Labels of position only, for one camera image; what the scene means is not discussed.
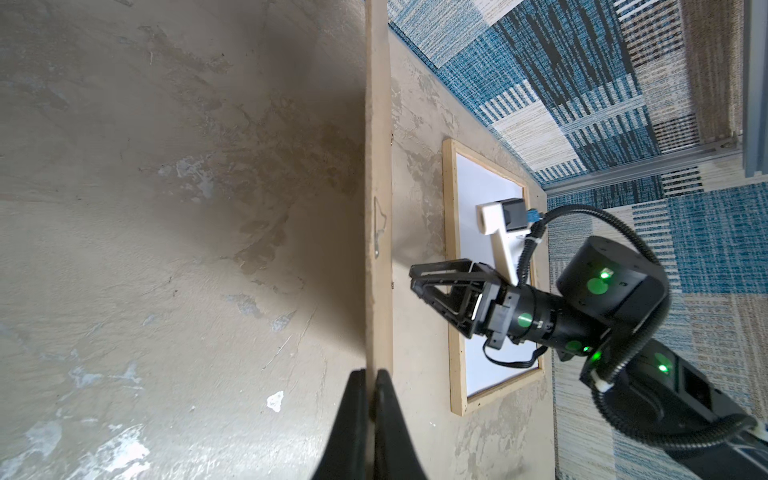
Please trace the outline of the brown hardboard backing panel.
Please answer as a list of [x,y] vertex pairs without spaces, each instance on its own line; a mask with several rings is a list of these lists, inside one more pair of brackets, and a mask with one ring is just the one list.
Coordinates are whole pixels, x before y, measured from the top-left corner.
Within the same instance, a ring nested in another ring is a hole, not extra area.
[[366,383],[393,370],[392,96],[388,10],[365,3],[365,311]]

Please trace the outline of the light wooden picture frame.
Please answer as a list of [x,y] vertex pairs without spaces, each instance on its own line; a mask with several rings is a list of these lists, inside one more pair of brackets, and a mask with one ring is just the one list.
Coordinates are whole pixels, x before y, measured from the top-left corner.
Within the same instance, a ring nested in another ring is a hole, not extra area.
[[[506,179],[512,180],[523,187],[523,197],[528,208],[543,209],[546,196],[533,185],[530,180],[512,173],[509,169],[501,167],[483,155],[471,150],[455,139],[446,139],[442,144],[443,155],[443,193],[445,209],[445,242],[446,257],[449,260],[459,259],[459,226],[458,226],[458,200],[457,200],[457,168],[456,157],[462,154],[471,160],[481,164]],[[450,385],[450,409],[451,412],[465,416],[482,406],[499,400],[512,392],[538,381],[546,379],[550,370],[549,353],[538,360],[541,367],[535,372],[522,375],[505,385],[498,385],[477,395],[469,397],[465,380],[464,341],[466,338],[454,328],[448,329],[448,353],[449,353],[449,385]]]

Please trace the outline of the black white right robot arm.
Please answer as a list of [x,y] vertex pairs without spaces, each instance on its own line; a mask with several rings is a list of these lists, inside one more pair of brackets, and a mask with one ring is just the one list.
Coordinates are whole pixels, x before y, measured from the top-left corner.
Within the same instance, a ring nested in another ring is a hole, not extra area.
[[581,357],[580,379],[624,436],[702,479],[763,479],[767,433],[707,377],[655,339],[671,298],[663,267],[613,240],[585,240],[555,293],[512,284],[468,259],[418,264],[412,291],[487,347],[530,341],[537,355]]

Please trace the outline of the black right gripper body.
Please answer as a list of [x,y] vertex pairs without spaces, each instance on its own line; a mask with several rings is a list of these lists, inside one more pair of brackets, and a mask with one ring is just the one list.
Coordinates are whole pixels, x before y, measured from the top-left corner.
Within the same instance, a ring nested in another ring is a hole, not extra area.
[[479,307],[474,332],[500,349],[508,339],[530,341],[563,354],[586,356],[600,344],[600,322],[569,305],[562,297],[531,286],[502,287]]

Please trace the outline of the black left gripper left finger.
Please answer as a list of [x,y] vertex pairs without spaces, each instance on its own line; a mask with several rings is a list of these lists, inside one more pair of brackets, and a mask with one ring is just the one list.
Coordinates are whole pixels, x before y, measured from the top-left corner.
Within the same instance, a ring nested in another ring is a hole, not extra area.
[[364,479],[368,398],[366,371],[352,371],[340,402],[325,451],[313,479]]

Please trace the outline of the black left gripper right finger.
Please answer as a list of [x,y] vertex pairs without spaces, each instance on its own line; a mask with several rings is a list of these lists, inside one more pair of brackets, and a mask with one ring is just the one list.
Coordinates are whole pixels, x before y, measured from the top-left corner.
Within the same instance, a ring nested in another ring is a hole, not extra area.
[[389,372],[377,373],[374,392],[374,478],[426,479]]

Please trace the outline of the colour landscape photo underneath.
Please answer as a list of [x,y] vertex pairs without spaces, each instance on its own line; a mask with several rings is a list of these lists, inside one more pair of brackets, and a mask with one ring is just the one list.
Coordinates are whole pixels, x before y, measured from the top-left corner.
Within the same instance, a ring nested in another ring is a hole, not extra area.
[[[481,227],[480,205],[523,197],[523,187],[506,179],[470,158],[459,154],[456,157],[457,200],[459,226],[459,256],[474,262],[485,263],[495,268],[506,279],[515,280],[512,272],[517,259],[507,262],[496,252],[496,237],[486,234]],[[484,348],[486,338],[474,334],[464,341],[465,380],[467,395],[477,395],[498,385],[505,385],[512,380],[535,372],[541,367],[536,360],[526,369],[512,369],[496,365],[500,362],[527,361],[537,346],[532,342],[519,345],[506,339],[499,350]]]

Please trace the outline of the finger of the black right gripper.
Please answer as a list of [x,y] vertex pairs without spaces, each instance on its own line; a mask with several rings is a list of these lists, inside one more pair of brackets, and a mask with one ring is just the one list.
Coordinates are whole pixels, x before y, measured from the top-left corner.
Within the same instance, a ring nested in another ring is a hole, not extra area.
[[485,284],[504,285],[504,278],[493,267],[470,259],[415,264],[410,267],[409,277],[411,290],[419,298],[424,297],[428,286],[473,286],[482,290]]
[[412,281],[411,290],[466,338],[482,335],[483,321],[477,318],[485,283]]

